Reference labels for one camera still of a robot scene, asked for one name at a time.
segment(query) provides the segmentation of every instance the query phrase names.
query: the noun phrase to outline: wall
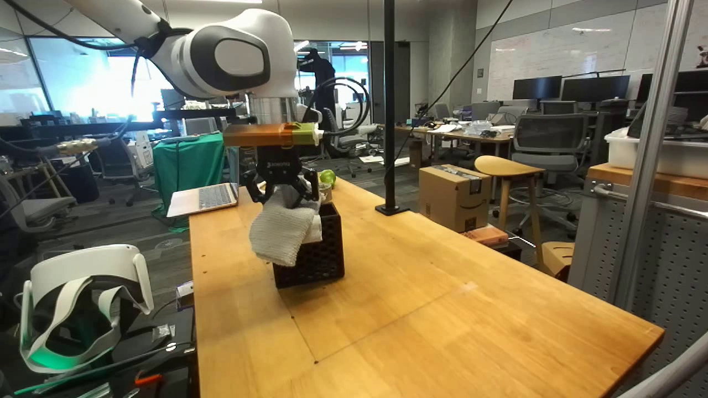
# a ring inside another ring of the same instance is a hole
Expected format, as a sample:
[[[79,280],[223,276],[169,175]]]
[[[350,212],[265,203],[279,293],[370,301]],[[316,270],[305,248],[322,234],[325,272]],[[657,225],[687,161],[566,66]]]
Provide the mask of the wall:
[[[104,29],[87,21],[81,14],[70,12],[67,3],[23,0],[41,21],[56,25],[70,35],[108,35]],[[228,3],[186,3],[186,0],[145,0],[145,4],[166,16],[174,26],[198,26],[237,16],[245,7]],[[382,39],[382,0],[264,0],[264,8],[281,14],[297,39]],[[0,26],[19,31],[14,25],[14,12],[0,3]],[[426,23],[423,0],[395,3],[395,39],[411,42],[411,99],[426,95]],[[41,35],[45,29],[34,23],[23,23],[25,34]]]
[[[477,38],[489,31],[503,3],[477,3]],[[630,97],[640,76],[652,70],[664,39],[666,0],[518,0],[508,18],[483,46],[476,68],[484,70],[473,83],[476,99],[508,99],[516,78],[571,76],[582,70],[622,68],[630,80]],[[708,45],[708,29],[698,25],[708,3],[695,3],[681,68],[697,66],[697,45]],[[601,26],[611,34],[582,34]]]

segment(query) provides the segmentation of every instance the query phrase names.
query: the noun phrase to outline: floor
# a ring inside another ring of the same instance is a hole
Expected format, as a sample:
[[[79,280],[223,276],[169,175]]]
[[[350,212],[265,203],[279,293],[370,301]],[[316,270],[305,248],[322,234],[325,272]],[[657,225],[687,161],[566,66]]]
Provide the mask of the floor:
[[[350,160],[322,160],[315,157],[308,160],[318,171],[332,168],[342,179],[353,182],[357,185],[385,194],[385,171],[382,167],[363,167]],[[126,206],[123,199],[128,196],[128,185],[107,185],[100,184],[100,199],[79,203],[72,207],[70,216],[61,225],[60,233],[53,237],[45,237],[23,258],[16,262],[10,276],[4,278],[0,286],[4,293],[4,303],[14,301],[14,294],[19,293],[23,280],[26,278],[34,264],[49,258],[60,253],[101,246],[101,244],[134,244],[148,262],[155,306],[169,307],[174,297],[174,286],[190,280],[190,264],[188,264],[188,231],[186,223],[170,223],[161,216],[160,199],[155,193],[141,193],[132,206]],[[580,190],[563,189],[563,190],[547,190],[554,193],[554,207],[557,215],[566,210],[580,207]],[[395,206],[402,210],[419,210],[419,171],[411,167],[395,168]],[[513,212],[510,225],[521,220],[521,212]],[[560,238],[568,241],[563,227],[554,223],[545,223],[545,238]],[[35,375],[28,375],[25,370],[23,358],[17,356],[16,347],[16,328],[6,326],[0,328],[0,372],[4,374],[10,388],[35,382]]]

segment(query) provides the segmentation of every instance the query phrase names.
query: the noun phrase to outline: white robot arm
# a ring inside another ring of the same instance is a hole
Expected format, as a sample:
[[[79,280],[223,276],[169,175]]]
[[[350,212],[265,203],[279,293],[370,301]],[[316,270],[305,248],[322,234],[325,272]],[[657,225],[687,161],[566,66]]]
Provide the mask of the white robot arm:
[[[248,8],[186,31],[173,29],[140,0],[69,3],[121,42],[134,45],[188,97],[297,97],[292,31],[277,14]]]

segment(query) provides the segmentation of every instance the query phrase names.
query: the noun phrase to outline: black pole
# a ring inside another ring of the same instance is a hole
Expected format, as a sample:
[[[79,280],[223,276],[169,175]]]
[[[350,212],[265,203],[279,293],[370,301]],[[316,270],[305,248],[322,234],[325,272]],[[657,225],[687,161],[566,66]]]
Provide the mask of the black pole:
[[[399,215],[395,206],[395,148],[393,148],[393,123],[395,123],[395,0],[382,3],[382,104],[385,104],[385,130],[382,130],[382,185],[385,185],[385,203],[375,206],[382,215]]]

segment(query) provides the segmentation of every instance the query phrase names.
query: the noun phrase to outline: cardboard box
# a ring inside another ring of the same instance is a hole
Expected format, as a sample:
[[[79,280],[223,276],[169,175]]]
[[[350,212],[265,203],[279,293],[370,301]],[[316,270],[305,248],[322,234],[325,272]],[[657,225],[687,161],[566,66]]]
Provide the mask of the cardboard box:
[[[487,225],[490,179],[452,164],[419,171],[419,212],[456,233]]]

